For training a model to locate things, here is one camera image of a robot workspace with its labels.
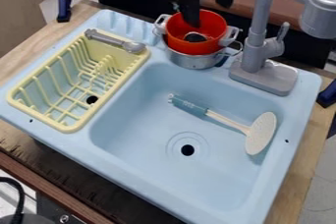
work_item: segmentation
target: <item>orange bowl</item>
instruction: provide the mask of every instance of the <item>orange bowl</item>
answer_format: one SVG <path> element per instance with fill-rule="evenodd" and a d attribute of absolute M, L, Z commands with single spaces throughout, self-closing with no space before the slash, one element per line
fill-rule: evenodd
<path fill-rule="evenodd" d="M 222 49 L 219 40 L 225 35 L 228 27 L 224 18 L 207 10 L 200 10 L 199 17 L 200 28 L 194 28 L 183 20 L 181 13 L 172 16 L 166 25 L 168 46 L 189 55 L 207 55 Z M 184 37 L 192 31 L 205 35 L 207 41 L 185 41 Z"/>

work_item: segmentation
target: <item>gray faucet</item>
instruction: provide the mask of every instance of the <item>gray faucet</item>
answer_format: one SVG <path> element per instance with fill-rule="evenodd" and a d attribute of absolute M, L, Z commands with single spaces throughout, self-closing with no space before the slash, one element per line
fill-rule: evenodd
<path fill-rule="evenodd" d="M 283 39 L 290 28 L 288 23 L 284 23 L 277 37 L 265 38 L 272 1 L 256 0 L 243 55 L 233 63 L 230 77 L 285 96 L 293 89 L 298 72 L 289 66 L 267 60 L 284 53 Z M 300 17 L 300 26 L 304 32 L 317 38 L 336 38 L 336 0 L 297 1 L 305 4 L 305 10 Z"/>

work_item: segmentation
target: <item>sink basin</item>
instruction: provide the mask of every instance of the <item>sink basin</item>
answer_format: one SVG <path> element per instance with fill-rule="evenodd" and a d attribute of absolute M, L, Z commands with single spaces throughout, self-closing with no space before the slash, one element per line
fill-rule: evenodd
<path fill-rule="evenodd" d="M 171 92 L 248 125 L 273 111 L 281 126 L 283 110 L 272 100 L 249 95 L 204 72 L 160 63 L 149 66 L 105 109 L 92 125 L 90 139 L 179 196 L 219 211 L 237 208 L 251 193 L 265 153 L 251 159 L 244 135 L 178 110 L 168 103 Z"/>
<path fill-rule="evenodd" d="M 279 97 L 230 80 L 233 59 L 220 68 L 185 70 L 166 59 L 160 41 L 148 38 L 151 25 L 132 19 L 132 26 L 147 29 L 141 41 L 150 45 L 150 59 L 77 132 L 31 122 L 6 102 L 13 85 L 86 28 L 124 35 L 109 19 L 125 16 L 98 13 L 3 86 L 1 118 L 188 223 L 262 223 L 300 144 L 320 77 L 299 70 L 292 93 Z M 271 111 L 276 134 L 261 154 L 249 156 L 244 135 L 179 110 L 168 103 L 171 93 L 246 125 Z"/>

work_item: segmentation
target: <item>pot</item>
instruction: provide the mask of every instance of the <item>pot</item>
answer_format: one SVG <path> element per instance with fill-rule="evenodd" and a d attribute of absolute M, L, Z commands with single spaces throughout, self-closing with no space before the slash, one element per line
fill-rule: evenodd
<path fill-rule="evenodd" d="M 217 52 L 207 55 L 188 55 L 180 53 L 167 45 L 165 35 L 162 36 L 162 41 L 166 45 L 166 54 L 170 61 L 174 64 L 191 70 L 204 70 L 214 67 L 225 57 L 225 49 L 220 49 Z"/>
<path fill-rule="evenodd" d="M 181 13 L 173 16 L 161 15 L 154 23 L 156 31 L 167 35 L 167 45 L 177 52 L 187 55 L 210 55 L 230 45 L 237 39 L 238 28 L 227 26 L 218 14 L 200 10 L 200 27 L 188 25 Z M 190 33 L 202 34 L 206 41 L 188 42 L 184 38 Z"/>

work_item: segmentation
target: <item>spatula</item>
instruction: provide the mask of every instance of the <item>spatula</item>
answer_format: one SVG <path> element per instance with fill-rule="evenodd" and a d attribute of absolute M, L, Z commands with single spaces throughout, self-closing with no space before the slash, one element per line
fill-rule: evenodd
<path fill-rule="evenodd" d="M 208 108 L 195 105 L 178 95 L 171 94 L 169 96 L 169 102 L 197 117 L 207 116 L 221 124 L 239 130 L 247 136 L 245 149 L 249 155 L 261 153 L 272 140 L 276 130 L 277 118 L 272 112 L 263 113 L 257 117 L 250 126 L 245 126 L 219 115 Z"/>

